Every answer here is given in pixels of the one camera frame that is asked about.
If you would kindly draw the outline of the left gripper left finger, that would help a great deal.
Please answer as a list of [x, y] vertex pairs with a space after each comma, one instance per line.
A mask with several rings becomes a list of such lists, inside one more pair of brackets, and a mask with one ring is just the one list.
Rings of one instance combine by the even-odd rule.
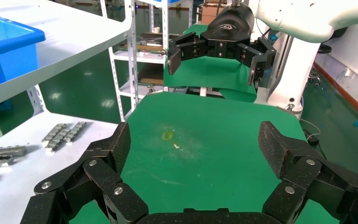
[[92, 201], [112, 224], [139, 222], [148, 206], [121, 177], [130, 147], [129, 124], [122, 122], [110, 137], [90, 143], [76, 162], [36, 184], [21, 223], [67, 224]]

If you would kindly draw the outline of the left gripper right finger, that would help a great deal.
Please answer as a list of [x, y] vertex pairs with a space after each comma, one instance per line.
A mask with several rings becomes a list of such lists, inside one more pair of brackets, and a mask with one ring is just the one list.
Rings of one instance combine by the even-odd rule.
[[308, 201], [342, 224], [358, 224], [358, 173], [326, 160], [308, 142], [284, 136], [269, 121], [260, 124], [258, 145], [280, 180], [262, 212], [293, 224]]

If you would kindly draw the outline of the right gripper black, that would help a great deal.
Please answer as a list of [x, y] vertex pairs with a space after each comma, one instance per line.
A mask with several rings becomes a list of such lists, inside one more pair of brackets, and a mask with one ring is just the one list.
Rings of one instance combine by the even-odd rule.
[[168, 74], [173, 75], [182, 61], [203, 56], [234, 59], [249, 67], [248, 85], [263, 77], [273, 67], [276, 50], [264, 37], [250, 43], [254, 15], [249, 6], [240, 3], [227, 6], [207, 26], [200, 37], [191, 32], [172, 39], [168, 49]]

